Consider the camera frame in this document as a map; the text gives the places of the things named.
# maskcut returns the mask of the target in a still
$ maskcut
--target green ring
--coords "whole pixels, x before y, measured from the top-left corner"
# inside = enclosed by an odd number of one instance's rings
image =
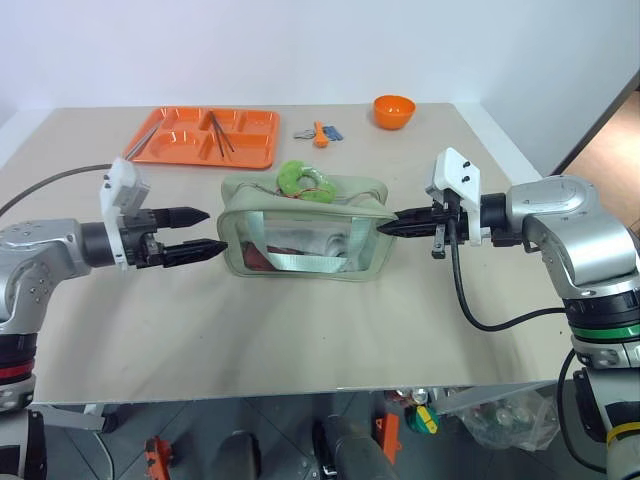
[[[302,177],[311,178],[316,183],[314,188],[317,190],[305,191],[298,183]],[[299,160],[291,160],[282,165],[277,181],[282,193],[289,197],[320,203],[331,203],[336,198],[336,187],[316,169],[307,167]]]
[[[640,336],[640,324],[630,327],[607,328],[604,330],[571,327],[571,330],[574,335],[595,340],[615,340]]]

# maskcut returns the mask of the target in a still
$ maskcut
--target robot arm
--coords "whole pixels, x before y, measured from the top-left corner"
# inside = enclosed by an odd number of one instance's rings
[[[581,178],[548,177],[480,195],[479,175],[447,149],[427,182],[433,205],[397,212],[398,220],[379,230],[434,236],[434,258],[444,258],[451,228],[457,243],[490,237],[496,247],[539,251],[586,366],[574,374],[585,430],[607,442],[610,479],[640,477],[640,258],[633,237]]]
[[[92,267],[173,267],[226,248],[209,239],[157,241],[158,229],[192,226],[209,215],[189,207],[140,209],[148,190],[135,167],[117,159],[101,190],[104,222],[40,220],[0,231],[0,478],[46,477],[42,417],[25,407],[33,400],[37,335],[56,286]]]

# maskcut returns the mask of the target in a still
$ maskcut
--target orange key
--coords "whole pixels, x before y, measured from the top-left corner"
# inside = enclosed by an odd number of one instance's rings
[[[398,441],[400,419],[393,413],[387,413],[383,418],[376,419],[376,434],[382,451],[391,462],[396,463],[396,453],[402,450],[402,444]]]
[[[171,480],[169,462],[171,461],[171,445],[166,440],[155,436],[144,442],[144,456],[147,460],[147,475],[151,480]]]
[[[313,139],[313,144],[319,148],[324,148],[329,145],[329,139],[322,131],[322,122],[314,122],[313,127],[316,130],[316,136]]]

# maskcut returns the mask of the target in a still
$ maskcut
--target wooden floor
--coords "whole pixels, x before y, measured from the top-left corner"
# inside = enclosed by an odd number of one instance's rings
[[[592,182],[604,206],[640,235],[640,92],[633,92],[565,173]]]

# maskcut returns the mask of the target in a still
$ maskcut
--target silver metal housing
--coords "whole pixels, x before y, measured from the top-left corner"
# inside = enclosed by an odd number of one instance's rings
[[[571,336],[571,344],[578,360],[595,369],[640,368],[640,342],[592,343]],[[640,395],[640,378],[638,385]]]
[[[31,375],[20,382],[0,385],[0,414],[13,410],[20,410],[25,403],[33,400],[33,390],[36,388],[36,376]]]
[[[561,298],[640,289],[640,258],[625,226],[601,205],[595,187],[560,175],[507,193],[511,228],[535,243]]]
[[[640,371],[638,369],[592,370],[587,377],[605,430],[613,425],[607,406],[620,402],[637,402],[640,398]],[[640,474],[640,434],[614,439],[608,446],[607,477],[610,480],[636,478]]]
[[[63,280],[87,275],[80,224],[41,220],[0,231],[0,334],[36,333]]]

